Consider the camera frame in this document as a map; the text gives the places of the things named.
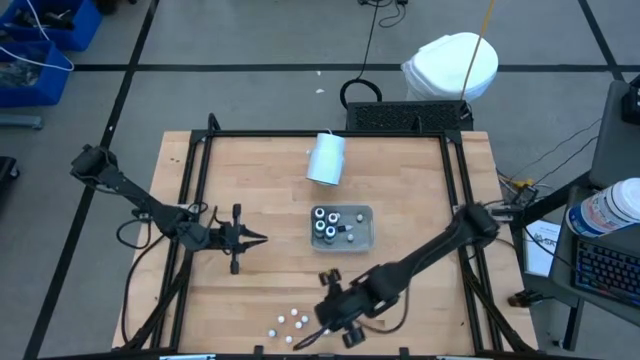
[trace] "metal tray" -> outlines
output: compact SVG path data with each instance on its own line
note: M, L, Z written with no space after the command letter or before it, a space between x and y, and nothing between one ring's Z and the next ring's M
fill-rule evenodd
M323 208L325 210L324 220L327 222L327 217L330 213L337 212L340 214L338 219L338 225L351 225L353 228L346 232L338 232L334 237L332 244L325 241L324 238L317 238L315 233L316 217L314 213L317 208ZM364 219L362 222L358 222L356 217L358 214L362 214ZM311 225L309 230L311 232L311 246L322 252L339 252L339 253L358 253L367 252L373 248L374 243L374 228L373 228L373 210L367 205L317 205L311 209ZM352 242L347 240L347 236L352 234L354 239Z

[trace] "white container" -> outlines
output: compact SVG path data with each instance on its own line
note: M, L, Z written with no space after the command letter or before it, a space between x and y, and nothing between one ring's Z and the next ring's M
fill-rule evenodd
M407 80L406 101L459 100L478 35L445 35L420 48L402 64ZM484 39L469 75L464 99L472 101L491 85L498 71L498 54Z
M597 238L640 223L640 178L609 186L566 213L574 233Z
M318 134L316 147L309 154L307 179L322 185L338 185L344 166L345 140L333 134Z

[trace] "blue bin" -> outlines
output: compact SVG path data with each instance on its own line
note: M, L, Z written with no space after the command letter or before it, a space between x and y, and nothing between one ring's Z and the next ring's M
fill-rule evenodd
M102 15L100 15L91 0L31 0L31 4L33 4L36 11L44 8L59 12L71 9L75 12L73 17L75 28L73 30L44 29L47 36L56 43L56 47L60 50L86 50L102 21ZM12 24L18 9L31 12L26 0L14 0L7 11L0 17L0 29L6 31L16 41L46 40L38 28Z
M69 62L51 41L4 43L0 44L0 46L15 55L29 60L40 61L42 57L45 57L46 64L63 68L70 66ZM10 61L20 60L15 60L0 51L0 62ZM68 77L68 71L42 67L38 80L32 86L0 87L0 107L55 105L60 101Z

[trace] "gray floor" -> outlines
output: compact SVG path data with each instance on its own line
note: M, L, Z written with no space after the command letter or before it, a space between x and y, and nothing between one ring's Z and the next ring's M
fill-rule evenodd
M0 0L0 9L8 0ZM129 62L150 0L123 2L105 18L90 49L70 54L78 64ZM619 64L640 64L637 0L589 1ZM421 45L444 34L477 32L488 0L413 0L403 23L376 28L372 63L399 64ZM381 10L382 16L393 13ZM333 64L362 61L373 8L355 0L162 0L141 64ZM606 65L578 1L499 1L487 40L507 65ZM144 186L151 181L161 135L205 126L216 113L225 129L344 127L338 101L345 71L136 72L111 145L121 168ZM69 162L85 143L98 143L124 72L71 74L59 105L11 109L39 114L41 131L1 129L0 154L15 156L23 176L0 212L0 347L3 358L22 357L58 255L75 216L82 187ZM633 73L625 73L630 80ZM385 100L402 100L399 71L367 72ZM506 174L536 159L588 126L601 113L610 72L500 72L473 103L476 129L488 131L497 166ZM371 99L363 89L352 101ZM539 178L597 133L594 127L553 156L525 171ZM588 169L593 146L545 180L561 186ZM119 313L132 253L114 241L128 219L121 199L97 195L81 233L69 276L41 356L106 351ZM564 332L567 309L547 301L532 310L542 349ZM585 310L578 350L567 355L633 358L640 329L594 307Z

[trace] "table leg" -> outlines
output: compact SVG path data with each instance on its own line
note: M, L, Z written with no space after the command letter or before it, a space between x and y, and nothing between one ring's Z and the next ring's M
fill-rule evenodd
M553 344L568 351L575 351L578 343L578 330L580 330L580 322L582 321L582 311L584 310L584 300L578 300L578 304L571 308L569 320L567 321L567 330L564 338L554 341Z

